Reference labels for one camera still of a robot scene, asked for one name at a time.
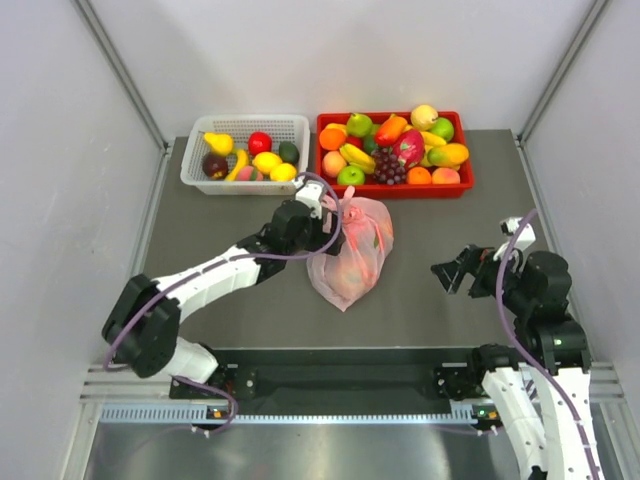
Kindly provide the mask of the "pink plastic bag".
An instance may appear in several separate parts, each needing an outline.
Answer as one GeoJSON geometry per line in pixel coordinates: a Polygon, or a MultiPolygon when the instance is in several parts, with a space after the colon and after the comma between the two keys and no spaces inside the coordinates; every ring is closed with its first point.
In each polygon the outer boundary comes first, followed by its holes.
{"type": "Polygon", "coordinates": [[[322,204],[332,213],[341,209],[344,242],[336,256],[309,258],[307,272],[314,289],[344,312],[377,284],[394,245],[392,220],[382,202],[358,196],[353,186],[340,201],[326,196],[322,204]]]}

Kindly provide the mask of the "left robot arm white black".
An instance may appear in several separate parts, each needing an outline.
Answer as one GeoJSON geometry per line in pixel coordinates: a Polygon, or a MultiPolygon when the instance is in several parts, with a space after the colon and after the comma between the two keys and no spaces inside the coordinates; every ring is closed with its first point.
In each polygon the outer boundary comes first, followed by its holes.
{"type": "Polygon", "coordinates": [[[180,336],[181,323],[230,293],[266,281],[290,261],[337,255],[343,241],[341,211],[288,200],[260,231],[209,261],[161,278],[132,277],[102,329],[109,346],[104,369],[112,371],[120,361],[139,378],[167,374],[192,382],[205,396],[220,394],[225,370],[207,347],[180,336]]]}

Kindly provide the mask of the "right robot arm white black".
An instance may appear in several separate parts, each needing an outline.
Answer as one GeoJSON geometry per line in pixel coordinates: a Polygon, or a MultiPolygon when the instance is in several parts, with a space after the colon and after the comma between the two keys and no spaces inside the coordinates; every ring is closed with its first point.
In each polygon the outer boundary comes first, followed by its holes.
{"type": "Polygon", "coordinates": [[[471,351],[461,379],[441,382],[455,400],[490,398],[497,419],[479,418],[482,433],[503,431],[523,479],[601,479],[590,407],[592,358],[585,332],[568,311],[567,262],[535,251],[500,266],[491,249],[467,246],[431,271],[449,294],[471,275],[472,298],[492,296],[514,314],[516,343],[471,351]]]}

